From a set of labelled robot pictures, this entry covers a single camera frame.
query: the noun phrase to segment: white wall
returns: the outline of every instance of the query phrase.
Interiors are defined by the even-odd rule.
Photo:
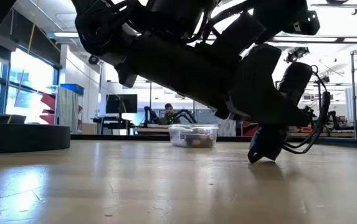
[[[68,45],[62,45],[59,83],[78,84],[84,87],[84,96],[79,98],[83,106],[83,122],[91,123],[98,110],[98,91],[100,74],[75,56]]]

